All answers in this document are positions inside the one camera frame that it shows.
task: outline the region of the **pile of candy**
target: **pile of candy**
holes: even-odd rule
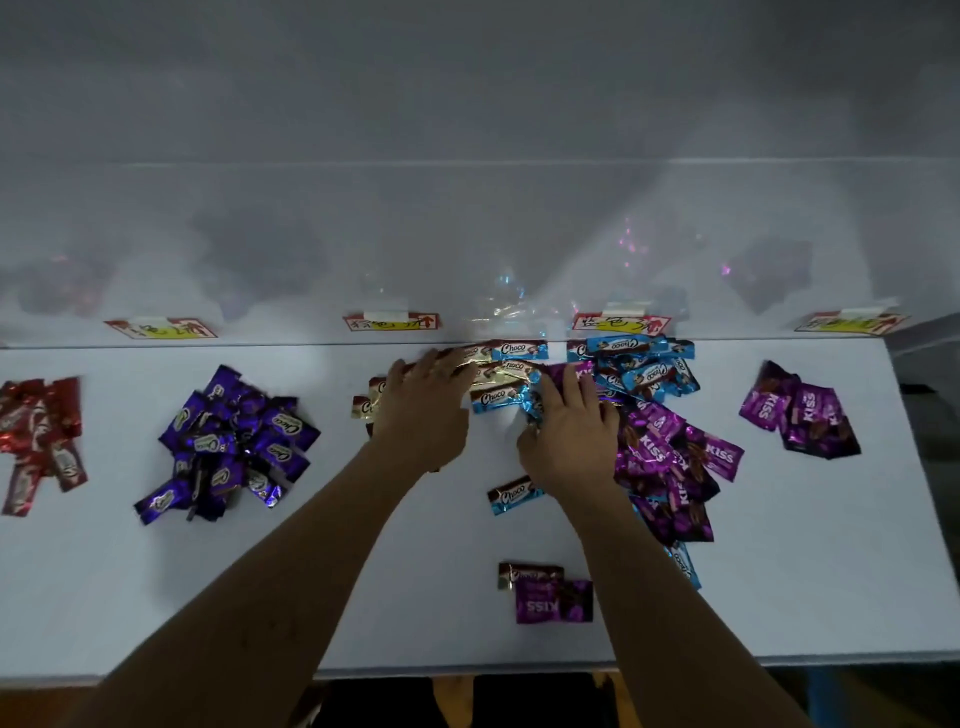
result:
[[[795,452],[827,460],[860,454],[836,392],[807,384],[769,360],[760,367],[740,417],[761,429],[778,429],[783,446]]]
[[[497,589],[516,595],[516,623],[593,621],[593,582],[564,579],[564,568],[502,562]]]
[[[221,365],[160,435],[174,455],[173,477],[133,505],[140,520],[175,508],[188,520],[216,521],[241,487],[273,508],[310,465],[301,453],[320,437],[296,410],[296,397],[268,398]]]
[[[72,376],[6,382],[0,388],[0,451],[16,456],[3,515],[24,517],[40,479],[51,475],[65,493],[86,483],[73,438],[83,433],[80,381]]]
[[[545,341],[497,340],[461,351],[465,362],[479,366],[470,387],[474,412],[515,405],[538,424],[543,412],[541,378],[551,377],[563,391],[566,365],[543,363],[548,357]],[[593,376],[600,400],[618,407],[616,480],[667,553],[699,588],[684,542],[713,541],[704,503],[720,487],[710,472],[733,481],[743,449],[688,424],[663,406],[667,395],[682,397],[700,389],[687,363],[695,353],[693,342],[684,339],[633,334],[569,341],[566,358],[576,364],[577,377]],[[369,393],[353,398],[352,416],[367,420],[368,431],[385,384],[385,377],[374,377]],[[543,490],[526,476],[487,493],[495,515],[542,495]]]

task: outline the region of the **right hand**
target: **right hand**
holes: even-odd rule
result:
[[[592,376],[577,382],[574,365],[564,369],[561,397],[549,376],[540,379],[543,424],[527,427],[516,441],[520,465],[534,484],[557,499],[613,484],[620,416],[597,400]]]

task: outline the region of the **forearm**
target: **forearm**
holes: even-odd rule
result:
[[[365,446],[134,651],[71,725],[281,724],[384,523],[419,476]]]
[[[643,725],[810,725],[666,556],[615,483],[584,489],[561,506],[583,542]]]

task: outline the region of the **left hand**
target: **left hand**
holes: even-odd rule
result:
[[[419,476],[453,460],[467,444],[469,411],[460,406],[477,367],[463,363],[459,350],[438,358],[431,349],[407,376],[402,359],[387,374],[380,396],[371,445],[383,448],[398,463],[409,463]]]

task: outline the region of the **white surface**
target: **white surface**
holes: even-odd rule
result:
[[[135,315],[226,344],[560,338],[634,300],[680,335],[774,337],[891,296],[908,326],[960,310],[946,4],[395,5],[5,8],[0,340],[149,346],[100,323]],[[408,307],[444,329],[340,319]]]
[[[0,352],[10,378],[84,377],[81,450],[90,482],[44,482],[25,520],[0,518],[0,678],[102,675],[217,573],[317,491],[366,440],[350,396],[416,347],[236,347]],[[560,347],[554,345],[554,354]],[[875,340],[698,342],[703,390],[670,403],[746,450],[709,507],[715,544],[690,547],[703,596],[761,659],[874,659],[960,650],[960,598],[890,362]],[[827,462],[786,452],[737,416],[771,357],[833,386],[864,449]],[[169,474],[156,437],[216,366],[301,397],[323,435],[313,466],[274,512],[250,494],[217,523],[131,508]],[[467,450],[428,475],[388,522],[322,664],[417,672],[604,664],[592,625],[514,624],[495,586],[505,558],[587,576],[549,497],[495,517],[486,491],[521,473],[515,408],[474,416]],[[12,458],[0,459],[6,482]],[[318,573],[318,580],[324,575]]]

